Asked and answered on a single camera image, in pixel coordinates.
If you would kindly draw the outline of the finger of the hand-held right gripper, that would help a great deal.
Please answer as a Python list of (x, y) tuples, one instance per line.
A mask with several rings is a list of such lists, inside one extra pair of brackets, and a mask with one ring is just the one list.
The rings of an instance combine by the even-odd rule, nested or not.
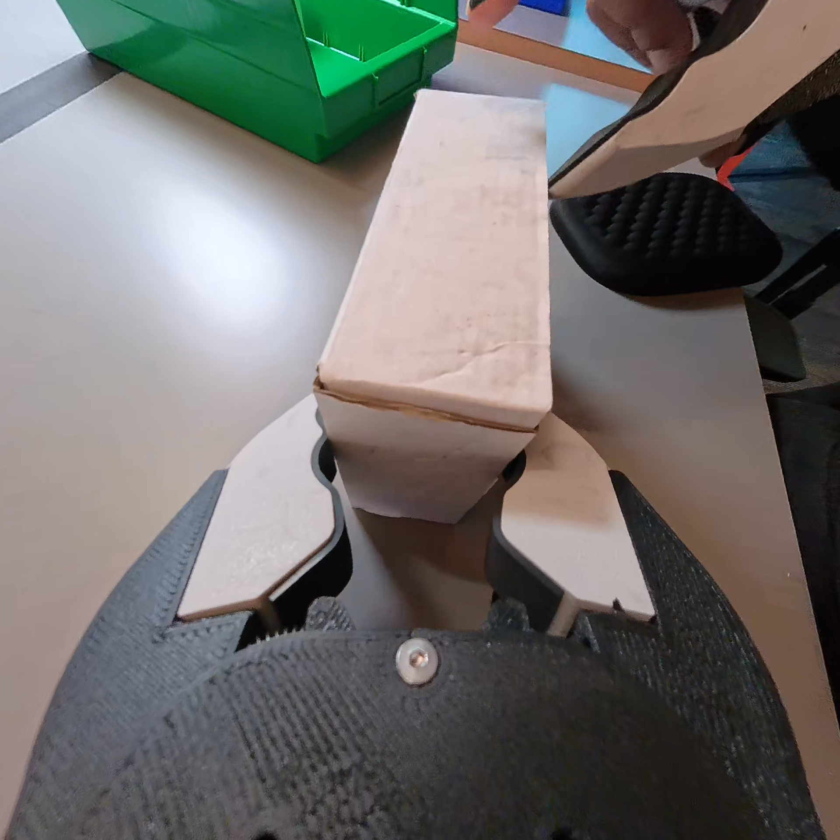
[(730, 2), (678, 67), (549, 178), (554, 199), (604, 193), (733, 141), (819, 66), (839, 66), (838, 1)]

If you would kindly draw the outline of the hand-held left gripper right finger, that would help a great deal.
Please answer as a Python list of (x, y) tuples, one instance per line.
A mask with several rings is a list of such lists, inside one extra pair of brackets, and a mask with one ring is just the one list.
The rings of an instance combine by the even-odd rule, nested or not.
[(550, 636), (568, 636), (581, 613), (655, 618), (611, 471), (552, 413), (506, 470), (486, 578), (500, 598), (523, 605), (531, 629)]

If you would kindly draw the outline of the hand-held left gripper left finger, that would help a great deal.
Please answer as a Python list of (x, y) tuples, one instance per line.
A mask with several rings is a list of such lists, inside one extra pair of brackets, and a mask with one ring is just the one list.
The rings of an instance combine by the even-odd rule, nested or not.
[(346, 535), (332, 448), (308, 395), (232, 460), (177, 617), (241, 612), (276, 621), (273, 600), (298, 584)]

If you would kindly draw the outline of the white cardboard mailer box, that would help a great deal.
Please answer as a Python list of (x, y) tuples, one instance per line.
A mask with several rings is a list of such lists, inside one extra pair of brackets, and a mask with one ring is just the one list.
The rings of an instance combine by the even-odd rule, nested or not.
[(542, 101), (421, 90), (317, 365), (353, 508), (454, 523), (553, 404)]

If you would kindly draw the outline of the green plastic bin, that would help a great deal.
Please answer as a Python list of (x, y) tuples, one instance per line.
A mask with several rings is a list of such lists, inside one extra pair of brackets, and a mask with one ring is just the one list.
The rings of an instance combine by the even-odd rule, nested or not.
[(319, 163), (454, 58), (456, 1), (58, 1), (97, 58)]

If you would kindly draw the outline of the grey desk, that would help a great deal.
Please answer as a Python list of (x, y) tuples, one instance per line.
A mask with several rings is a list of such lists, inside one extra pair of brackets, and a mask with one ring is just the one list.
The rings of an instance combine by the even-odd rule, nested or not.
[[(2, 142), (2, 834), (114, 586), (311, 393), (408, 108), (311, 164), (132, 76)], [(551, 241), (555, 408), (736, 606), (826, 835), (838, 732), (742, 295), (644, 301)]]

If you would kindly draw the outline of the person's right hand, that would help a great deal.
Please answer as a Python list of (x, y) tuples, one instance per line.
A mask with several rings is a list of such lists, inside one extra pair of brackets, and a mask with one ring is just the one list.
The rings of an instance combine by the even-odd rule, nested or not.
[(687, 11), (674, 1), (588, 1), (593, 24), (636, 62), (661, 76), (688, 58), (694, 36)]

